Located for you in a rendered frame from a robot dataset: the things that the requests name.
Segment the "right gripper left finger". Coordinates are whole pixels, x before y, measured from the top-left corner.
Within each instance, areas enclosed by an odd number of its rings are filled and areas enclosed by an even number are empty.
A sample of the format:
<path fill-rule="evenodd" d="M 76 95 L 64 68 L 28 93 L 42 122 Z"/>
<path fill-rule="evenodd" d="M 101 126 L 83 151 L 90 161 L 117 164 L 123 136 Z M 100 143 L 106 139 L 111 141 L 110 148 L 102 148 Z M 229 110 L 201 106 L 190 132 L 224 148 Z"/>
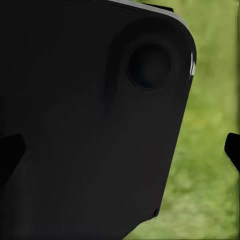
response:
<path fill-rule="evenodd" d="M 0 193 L 26 153 L 22 133 L 0 138 Z"/>

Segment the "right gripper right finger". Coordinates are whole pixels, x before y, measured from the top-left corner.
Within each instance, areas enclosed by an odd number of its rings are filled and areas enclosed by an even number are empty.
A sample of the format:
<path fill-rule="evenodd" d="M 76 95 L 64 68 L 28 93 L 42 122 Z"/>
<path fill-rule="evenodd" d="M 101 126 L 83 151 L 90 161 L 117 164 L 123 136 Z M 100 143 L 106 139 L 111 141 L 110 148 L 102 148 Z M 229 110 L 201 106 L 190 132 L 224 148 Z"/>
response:
<path fill-rule="evenodd" d="M 240 172 L 240 134 L 229 133 L 224 150 Z"/>

